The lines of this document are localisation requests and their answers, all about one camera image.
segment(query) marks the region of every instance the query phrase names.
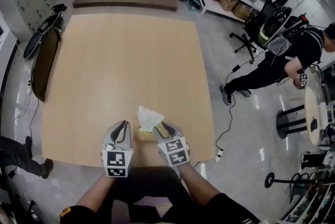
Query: tiled floor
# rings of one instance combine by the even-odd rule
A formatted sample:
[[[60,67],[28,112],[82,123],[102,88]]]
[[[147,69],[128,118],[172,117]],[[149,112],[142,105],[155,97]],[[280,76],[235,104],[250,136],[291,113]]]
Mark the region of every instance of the tiled floor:
[[[219,85],[225,81],[232,68],[248,60],[245,49],[238,54],[234,53],[240,42],[229,38],[231,31],[242,33],[240,23],[214,14],[205,13],[201,16],[197,12],[189,11],[184,3],[179,3],[178,11],[172,13],[128,7],[72,9],[72,1],[55,0],[55,3],[69,5],[64,13],[65,25],[72,14],[87,13],[144,14],[193,21],[197,26],[206,66],[215,136],[219,137],[228,129],[229,108],[222,101]],[[230,80],[253,70],[263,57],[264,54],[261,54],[253,65],[244,65],[237,73],[230,76]],[[29,73],[30,64],[24,61],[17,51],[5,89],[1,134],[21,143],[24,143],[25,137],[29,135],[28,126],[37,107],[34,95],[32,93],[30,97],[27,95]],[[310,78],[309,86],[317,89],[317,76],[311,77],[313,79]],[[291,81],[285,85],[272,85],[252,91],[250,98],[236,93],[237,102],[232,109],[231,130],[219,141],[219,145],[224,147],[225,151],[211,173],[210,182],[246,206],[256,216],[266,218],[270,222],[278,220],[290,208],[289,192],[288,186],[284,184],[274,184],[271,188],[265,189],[266,175],[272,171],[278,178],[291,178],[297,172],[301,154],[314,149],[306,135],[292,135],[287,140],[281,140],[275,128],[277,112],[283,108],[289,109],[302,104],[302,96],[303,91],[296,90]],[[14,117],[23,113],[29,99],[27,112],[17,120],[12,133]],[[34,159],[40,162],[43,161],[40,139],[42,111],[43,103],[40,103],[31,126],[32,151]],[[207,175],[213,163],[213,161],[206,162]],[[55,162],[54,170],[47,180],[18,170],[18,174],[10,180],[10,183],[18,190],[23,201],[33,199],[36,202],[37,214],[45,223],[58,223],[61,210],[74,205],[102,172],[103,170],[99,168]]]

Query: gray pants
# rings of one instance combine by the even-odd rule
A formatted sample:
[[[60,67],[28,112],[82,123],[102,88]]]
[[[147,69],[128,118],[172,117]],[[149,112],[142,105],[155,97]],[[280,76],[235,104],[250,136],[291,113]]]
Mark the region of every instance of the gray pants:
[[[43,164],[39,164],[29,157],[25,145],[9,138],[0,137],[0,166],[8,165],[18,166],[37,176],[46,172]]]

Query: person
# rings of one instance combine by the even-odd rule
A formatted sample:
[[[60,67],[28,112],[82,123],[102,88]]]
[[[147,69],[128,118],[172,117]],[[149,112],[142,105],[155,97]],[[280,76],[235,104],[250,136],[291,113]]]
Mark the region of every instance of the person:
[[[299,174],[301,174],[302,170],[306,167],[320,167],[325,166],[329,169],[333,169],[335,166],[335,150],[329,150],[324,153],[311,153],[304,154],[301,158],[301,163],[299,166]]]
[[[124,178],[104,173],[75,206],[63,210],[60,223],[260,223],[189,163],[177,169],[188,191],[170,167],[131,168]]]
[[[287,77],[293,79],[297,88],[301,88],[302,82],[298,72],[318,61],[322,49],[335,52],[335,23],[330,24],[324,31],[314,27],[306,28],[281,56],[266,52],[257,69],[248,75],[233,79],[223,87],[224,102],[227,105],[232,104],[231,96],[234,91],[240,91],[249,97],[250,89],[266,87]]]
[[[0,136],[0,166],[15,165],[42,178],[48,178],[53,169],[53,161],[46,159],[43,164],[32,159],[32,140],[26,137],[23,145],[15,140]]]

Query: black t-shirt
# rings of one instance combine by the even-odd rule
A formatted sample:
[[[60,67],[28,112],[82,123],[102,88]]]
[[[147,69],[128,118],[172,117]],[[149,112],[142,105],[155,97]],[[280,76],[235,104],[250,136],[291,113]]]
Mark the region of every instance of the black t-shirt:
[[[266,52],[265,62],[266,65],[271,66],[271,71],[274,76],[287,76],[284,72],[284,67],[289,61],[289,58],[298,57],[303,69],[305,70],[321,58],[324,44],[325,39],[323,37],[322,30],[314,27],[308,27],[280,57],[276,57],[271,52]]]
[[[142,216],[146,213],[149,213],[149,210],[144,210],[142,212]],[[243,206],[239,205],[232,199],[230,199],[226,194],[220,193],[212,198],[207,205],[200,206],[196,203],[192,205],[185,205],[181,211],[178,210],[178,214],[183,212],[186,216],[178,216],[180,221],[176,221],[176,223],[185,223],[181,219],[187,219],[189,223],[229,223],[229,224],[256,224],[260,221],[251,214],[247,209]],[[83,206],[71,206],[63,210],[61,213],[61,224],[70,224],[70,223],[107,223],[108,219],[106,216],[101,216],[98,213],[93,212],[91,209],[83,207]],[[164,222],[164,217],[162,220],[157,220],[157,222]]]

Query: orange logo on sleeve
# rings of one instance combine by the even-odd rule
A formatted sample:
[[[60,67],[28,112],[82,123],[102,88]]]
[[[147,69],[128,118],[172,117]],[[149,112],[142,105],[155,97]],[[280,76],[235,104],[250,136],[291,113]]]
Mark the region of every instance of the orange logo on sleeve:
[[[61,217],[63,217],[66,213],[70,212],[71,209],[68,207],[66,209],[64,209],[62,212],[61,212]]]

